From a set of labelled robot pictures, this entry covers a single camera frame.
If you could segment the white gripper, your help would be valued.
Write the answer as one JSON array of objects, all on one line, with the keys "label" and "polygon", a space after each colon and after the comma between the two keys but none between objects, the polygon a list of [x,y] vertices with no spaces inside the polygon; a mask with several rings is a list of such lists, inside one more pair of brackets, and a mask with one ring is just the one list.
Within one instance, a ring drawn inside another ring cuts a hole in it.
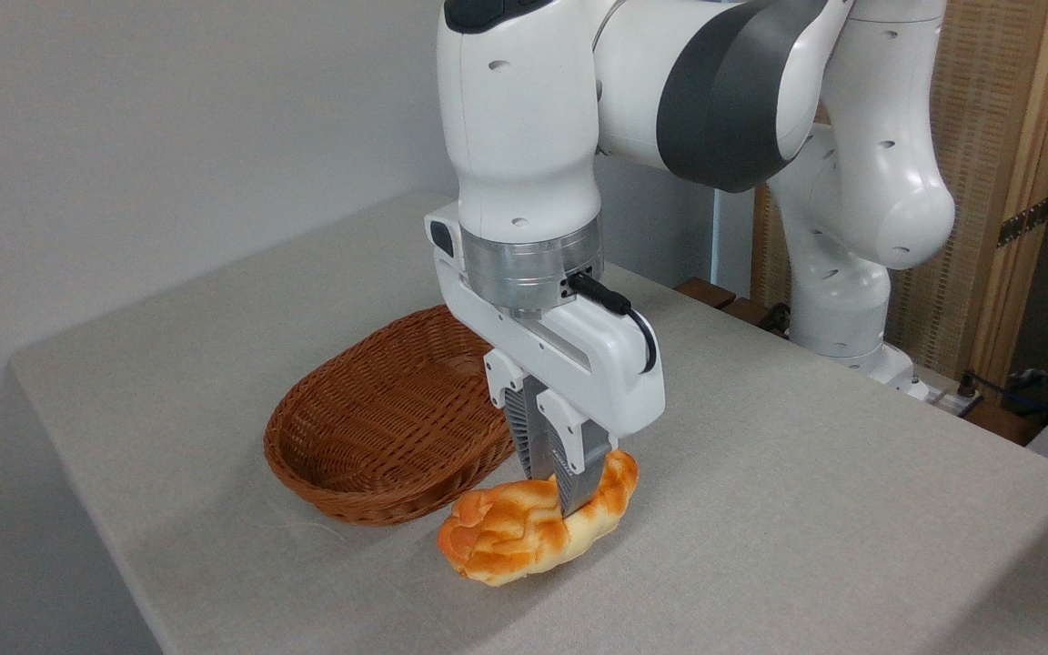
[{"label": "white gripper", "polygon": [[645,370],[643,332],[587,299],[511,316],[470,289],[457,203],[428,213],[425,233],[447,309],[499,350],[484,357],[492,405],[525,476],[556,477],[561,514],[577,514],[599,488],[608,432],[636,434],[665,408],[660,365]]}]

